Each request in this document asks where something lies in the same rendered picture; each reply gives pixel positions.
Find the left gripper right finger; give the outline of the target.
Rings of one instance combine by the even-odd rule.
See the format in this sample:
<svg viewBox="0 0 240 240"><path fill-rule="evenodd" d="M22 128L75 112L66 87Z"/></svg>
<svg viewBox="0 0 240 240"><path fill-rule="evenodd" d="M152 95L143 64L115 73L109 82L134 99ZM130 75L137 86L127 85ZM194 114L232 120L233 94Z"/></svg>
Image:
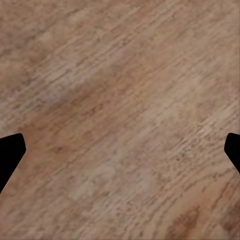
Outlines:
<svg viewBox="0 0 240 240"><path fill-rule="evenodd" d="M240 135L228 133L224 151L240 173Z"/></svg>

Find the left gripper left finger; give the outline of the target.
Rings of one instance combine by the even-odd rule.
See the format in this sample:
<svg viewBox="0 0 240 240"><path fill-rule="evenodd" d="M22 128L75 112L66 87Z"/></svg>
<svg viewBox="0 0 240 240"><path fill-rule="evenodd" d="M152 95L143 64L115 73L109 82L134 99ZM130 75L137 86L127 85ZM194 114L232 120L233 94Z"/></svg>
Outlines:
<svg viewBox="0 0 240 240"><path fill-rule="evenodd" d="M22 133L0 138L0 193L26 153Z"/></svg>

